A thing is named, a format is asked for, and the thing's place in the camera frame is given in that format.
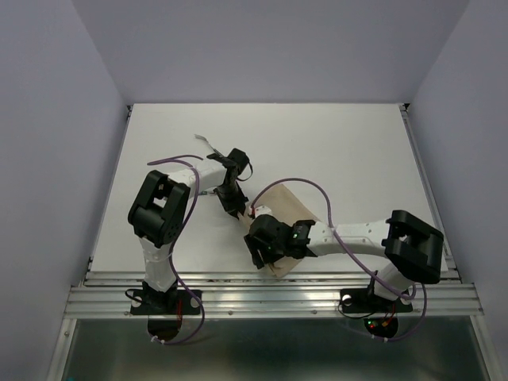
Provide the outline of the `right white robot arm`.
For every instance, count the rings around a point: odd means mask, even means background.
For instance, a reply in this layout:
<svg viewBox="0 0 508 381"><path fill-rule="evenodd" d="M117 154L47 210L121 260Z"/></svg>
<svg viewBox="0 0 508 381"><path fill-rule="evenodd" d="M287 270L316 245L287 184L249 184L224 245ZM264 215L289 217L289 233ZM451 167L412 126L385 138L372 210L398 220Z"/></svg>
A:
<svg viewBox="0 0 508 381"><path fill-rule="evenodd" d="M444 234L405 210L394 210L386 220L337 227L312 219L288 225L261 214L244 241L257 268L283 258L348 255L374 281L365 300L375 310L390 305L415 283L441 280Z"/></svg>

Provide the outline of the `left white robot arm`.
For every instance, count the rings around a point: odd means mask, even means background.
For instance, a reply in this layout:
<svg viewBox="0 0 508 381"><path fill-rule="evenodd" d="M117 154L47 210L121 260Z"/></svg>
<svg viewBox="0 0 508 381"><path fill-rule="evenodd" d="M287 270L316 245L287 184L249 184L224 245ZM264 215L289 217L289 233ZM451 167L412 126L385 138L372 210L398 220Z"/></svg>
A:
<svg viewBox="0 0 508 381"><path fill-rule="evenodd" d="M151 291L149 303L161 313L176 305L177 294L171 288L177 277L169 258L190 219L189 198L212 190L223 210L234 218L245 212L248 201L239 187L239 176L250 166L245 152L235 148L227 156L212 153L196 165L185 165L186 169L171 174L150 171L128 213L128 223L143 250L143 287Z"/></svg>

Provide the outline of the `beige cloth napkin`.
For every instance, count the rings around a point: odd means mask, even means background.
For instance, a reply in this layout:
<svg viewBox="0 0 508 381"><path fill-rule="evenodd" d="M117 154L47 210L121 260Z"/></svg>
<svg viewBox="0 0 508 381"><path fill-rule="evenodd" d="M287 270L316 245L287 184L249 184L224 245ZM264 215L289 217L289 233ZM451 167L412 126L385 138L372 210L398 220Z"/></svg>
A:
<svg viewBox="0 0 508 381"><path fill-rule="evenodd" d="M288 225L293 225L298 220L314 220L316 224L318 222L318 218L282 183L263 191L253 205L246 207L244 215L239 216L241 223L247 229L246 235L248 235L250 225L254 219L262 214L269 214ZM282 278L289 274L303 259L281 257L273 264L268 264L259 270L265 271L276 278Z"/></svg>

